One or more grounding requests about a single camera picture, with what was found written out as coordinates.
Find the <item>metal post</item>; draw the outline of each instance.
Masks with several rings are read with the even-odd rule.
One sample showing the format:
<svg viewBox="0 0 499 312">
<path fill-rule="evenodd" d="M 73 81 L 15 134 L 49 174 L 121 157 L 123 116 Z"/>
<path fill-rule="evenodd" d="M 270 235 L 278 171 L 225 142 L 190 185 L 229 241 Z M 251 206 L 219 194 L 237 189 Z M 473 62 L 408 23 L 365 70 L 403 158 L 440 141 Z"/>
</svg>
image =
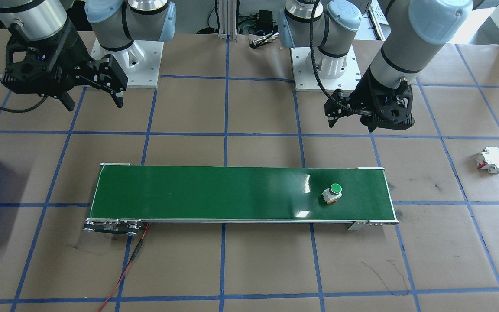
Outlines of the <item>metal post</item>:
<svg viewBox="0 0 499 312">
<path fill-rule="evenodd" d="M 220 26 L 218 37 L 236 40 L 236 0 L 218 0 L 218 16 Z"/>
</svg>

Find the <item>green push button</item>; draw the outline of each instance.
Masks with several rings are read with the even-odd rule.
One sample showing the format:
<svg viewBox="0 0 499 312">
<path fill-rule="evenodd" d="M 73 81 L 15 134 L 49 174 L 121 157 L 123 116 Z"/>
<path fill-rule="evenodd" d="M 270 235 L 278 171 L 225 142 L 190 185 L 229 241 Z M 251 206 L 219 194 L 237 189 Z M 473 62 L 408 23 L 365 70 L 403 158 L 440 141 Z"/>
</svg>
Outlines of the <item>green push button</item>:
<svg viewBox="0 0 499 312">
<path fill-rule="evenodd" d="M 331 185 L 331 193 L 332 194 L 340 194 L 342 192 L 342 186 L 340 186 L 340 184 L 338 183 L 334 183 L 333 185 Z"/>
</svg>

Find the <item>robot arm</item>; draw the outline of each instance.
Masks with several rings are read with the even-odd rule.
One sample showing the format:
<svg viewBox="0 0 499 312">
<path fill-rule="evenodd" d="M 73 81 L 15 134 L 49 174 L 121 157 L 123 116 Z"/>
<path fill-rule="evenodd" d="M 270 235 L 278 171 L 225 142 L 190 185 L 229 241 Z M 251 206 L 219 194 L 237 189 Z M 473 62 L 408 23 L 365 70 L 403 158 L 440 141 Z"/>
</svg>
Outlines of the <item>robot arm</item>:
<svg viewBox="0 0 499 312">
<path fill-rule="evenodd" d="M 305 46 L 303 39 L 292 38 L 297 37 L 295 34 L 303 33 L 303 37 L 305 34 L 309 35 L 312 26 L 319 52 L 315 69 L 319 72 L 318 76 L 328 79 L 329 76 L 323 69 L 323 60 L 327 59 L 327 64 L 332 64 L 337 57 L 343 57 L 341 48 L 349 49 L 347 42 L 351 44 L 355 32 L 335 33 L 331 38 L 331 32 L 327 33 L 323 20 L 329 20 L 327 23 L 331 25 L 336 25 L 337 22 L 345 30 L 353 30 L 352 14 L 348 13 L 352 4 L 345 0 L 331 1 L 327 6 L 327 19 L 322 17 L 324 14 L 319 15 L 322 11 L 319 1 L 287 0 L 286 10 L 282 12 L 285 18 L 281 21 L 284 24 L 279 27 L 279 34 L 281 42 L 287 47 Z M 329 97 L 324 105 L 329 127 L 333 127 L 341 117 L 353 114 L 361 115 L 362 124 L 369 127 L 370 132 L 376 128 L 405 130 L 413 126 L 413 94 L 409 81 L 455 35 L 473 8 L 472 0 L 380 0 L 379 4 L 392 26 L 392 33 L 350 95 L 344 94 L 340 89 L 330 95 L 323 88 L 323 92 Z M 315 19 L 311 19 L 313 6 Z M 303 11 L 311 14 L 303 16 L 300 14 Z M 299 18 L 299 23 L 307 24 L 307 28 L 294 25 L 290 20 L 296 20 L 294 16 Z M 327 43 L 334 41 L 342 42 L 337 46 L 340 47 L 338 55 L 326 50 L 330 47 Z"/>
<path fill-rule="evenodd" d="M 1 82 L 18 94 L 59 99 L 68 111 L 67 91 L 90 85 L 111 94 L 122 107 L 127 76 L 112 55 L 92 59 L 59 0 L 0 0 L 0 19 L 11 33 Z M 15 59 L 26 53 L 23 60 Z"/>
</svg>

